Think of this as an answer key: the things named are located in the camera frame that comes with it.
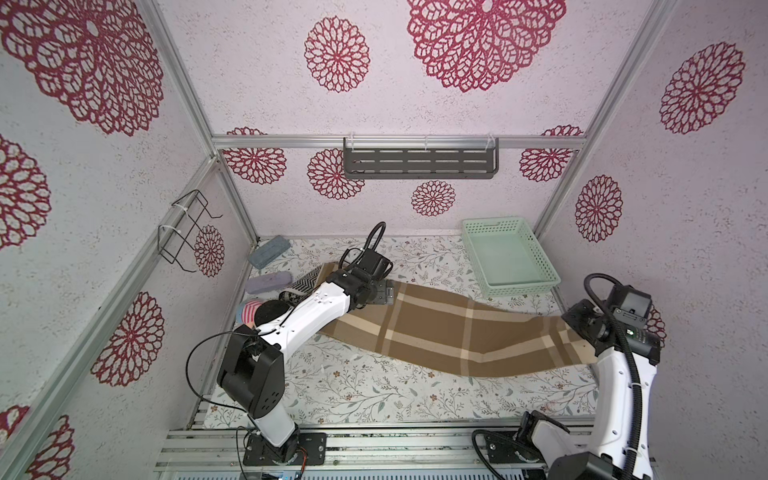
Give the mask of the brown checked scarf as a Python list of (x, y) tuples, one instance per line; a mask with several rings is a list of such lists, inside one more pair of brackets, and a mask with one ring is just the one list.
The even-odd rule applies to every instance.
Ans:
[(368, 304), (321, 329), (366, 351), (466, 377), (511, 377), (596, 362), (593, 347), (558, 316), (502, 310), (403, 282), (390, 304)]

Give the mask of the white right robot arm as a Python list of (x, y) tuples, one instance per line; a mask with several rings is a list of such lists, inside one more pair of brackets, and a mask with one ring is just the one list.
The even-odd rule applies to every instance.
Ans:
[(593, 430), (581, 448), (562, 423), (534, 411), (524, 416), (517, 438), (538, 450), (549, 479), (652, 479), (649, 406), (660, 339), (625, 323), (611, 328), (587, 299), (562, 319), (595, 349), (599, 394)]

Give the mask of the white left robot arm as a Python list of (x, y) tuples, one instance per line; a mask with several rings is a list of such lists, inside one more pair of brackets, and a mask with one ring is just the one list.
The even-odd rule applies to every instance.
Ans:
[(366, 248), (331, 272), (297, 306), (254, 328), (243, 324), (229, 336), (217, 384), (252, 419), (267, 445), (292, 451), (299, 427), (283, 402), (285, 363), (330, 322), (365, 307), (393, 263)]

